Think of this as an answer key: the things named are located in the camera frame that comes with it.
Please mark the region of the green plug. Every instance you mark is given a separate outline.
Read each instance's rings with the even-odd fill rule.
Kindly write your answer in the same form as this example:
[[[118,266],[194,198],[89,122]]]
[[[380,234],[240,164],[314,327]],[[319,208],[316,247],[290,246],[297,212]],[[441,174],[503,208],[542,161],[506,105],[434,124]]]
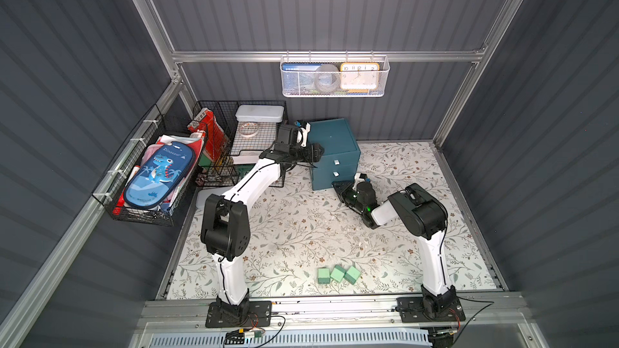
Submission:
[[[338,283],[341,283],[346,275],[347,270],[340,265],[335,265],[330,273],[330,278]]]
[[[361,271],[356,267],[351,266],[348,270],[346,270],[344,279],[350,283],[351,285],[355,285],[356,282],[360,279]]]
[[[329,285],[331,282],[330,269],[327,267],[319,268],[317,281],[319,285]]]

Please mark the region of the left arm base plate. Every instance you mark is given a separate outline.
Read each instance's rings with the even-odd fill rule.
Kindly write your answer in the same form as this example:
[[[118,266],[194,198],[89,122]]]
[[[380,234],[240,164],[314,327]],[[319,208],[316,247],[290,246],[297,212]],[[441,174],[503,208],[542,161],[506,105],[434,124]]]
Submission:
[[[217,300],[209,305],[205,327],[266,327],[270,326],[271,317],[271,301],[243,301],[240,305],[231,305]]]

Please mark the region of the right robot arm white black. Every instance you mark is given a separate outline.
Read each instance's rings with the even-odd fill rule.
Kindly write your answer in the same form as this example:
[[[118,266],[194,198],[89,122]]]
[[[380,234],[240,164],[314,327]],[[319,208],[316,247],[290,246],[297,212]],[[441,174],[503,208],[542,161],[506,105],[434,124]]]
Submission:
[[[332,187],[340,202],[359,214],[366,227],[374,230],[398,220],[418,238],[424,313],[430,319],[448,313],[458,296],[444,256],[448,228],[448,212],[444,205],[417,183],[389,195],[381,204],[364,175],[353,181],[334,182]]]

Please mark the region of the teal drawer cabinet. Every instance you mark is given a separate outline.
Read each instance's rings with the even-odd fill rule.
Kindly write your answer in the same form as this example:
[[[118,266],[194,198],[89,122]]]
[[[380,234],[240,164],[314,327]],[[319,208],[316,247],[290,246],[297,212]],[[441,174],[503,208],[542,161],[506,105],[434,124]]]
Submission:
[[[309,141],[319,143],[324,153],[310,170],[314,191],[330,189],[333,182],[354,179],[360,149],[346,119],[332,119],[310,124]]]

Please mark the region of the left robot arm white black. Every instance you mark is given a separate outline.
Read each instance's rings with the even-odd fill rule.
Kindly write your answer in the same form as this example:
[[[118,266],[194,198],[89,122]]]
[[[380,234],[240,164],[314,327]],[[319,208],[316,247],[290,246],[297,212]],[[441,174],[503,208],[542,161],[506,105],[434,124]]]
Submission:
[[[282,174],[321,159],[324,148],[309,141],[310,132],[308,122],[280,126],[274,143],[261,152],[249,173],[224,194],[206,198],[200,239],[216,263],[221,304],[239,308],[248,302],[243,253],[251,239],[251,208]]]

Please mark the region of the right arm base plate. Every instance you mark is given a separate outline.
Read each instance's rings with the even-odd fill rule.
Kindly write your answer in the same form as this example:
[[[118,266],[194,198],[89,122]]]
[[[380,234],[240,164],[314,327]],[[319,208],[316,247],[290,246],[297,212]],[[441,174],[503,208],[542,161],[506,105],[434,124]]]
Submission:
[[[397,299],[395,311],[403,323],[464,322],[467,320],[459,298],[448,304],[437,305],[425,296],[402,296]]]

